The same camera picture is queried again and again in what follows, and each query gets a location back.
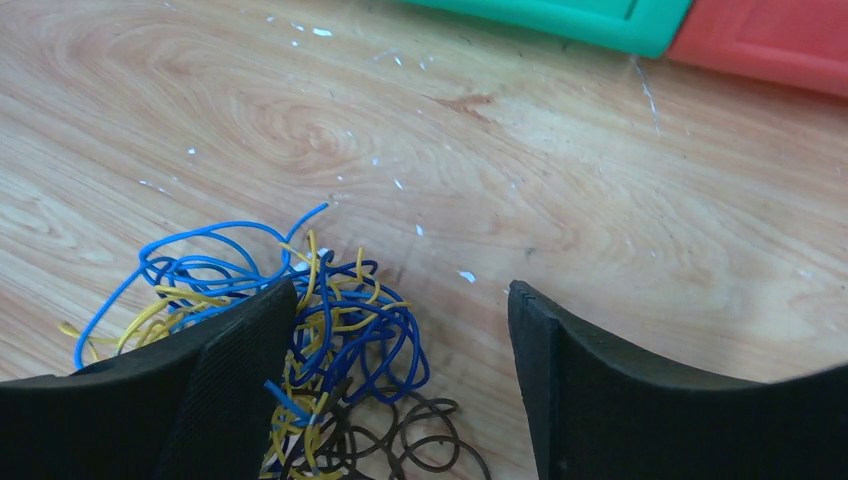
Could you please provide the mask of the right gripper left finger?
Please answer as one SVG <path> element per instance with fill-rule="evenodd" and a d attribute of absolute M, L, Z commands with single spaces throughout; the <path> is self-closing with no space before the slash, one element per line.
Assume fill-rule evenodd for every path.
<path fill-rule="evenodd" d="M 297 295 L 281 281 L 68 376 L 1 385 L 5 479 L 255 479 Z"/>

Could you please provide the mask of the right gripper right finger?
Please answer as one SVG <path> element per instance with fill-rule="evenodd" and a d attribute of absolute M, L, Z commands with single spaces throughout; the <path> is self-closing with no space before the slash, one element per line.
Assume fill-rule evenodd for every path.
<path fill-rule="evenodd" d="M 847 369 L 777 383 L 650 352 L 514 281 L 508 326 L 542 479 L 843 479 Z"/>

